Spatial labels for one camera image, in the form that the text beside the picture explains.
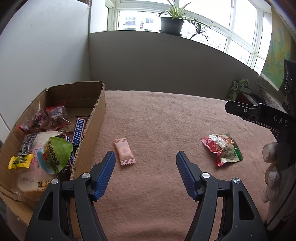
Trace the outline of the right gloved hand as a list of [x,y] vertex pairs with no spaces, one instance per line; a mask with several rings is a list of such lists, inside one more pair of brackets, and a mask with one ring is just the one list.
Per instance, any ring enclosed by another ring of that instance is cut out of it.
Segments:
[[295,157],[284,142],[265,145],[262,156],[269,163],[262,201],[269,203],[267,229],[274,230],[295,221]]

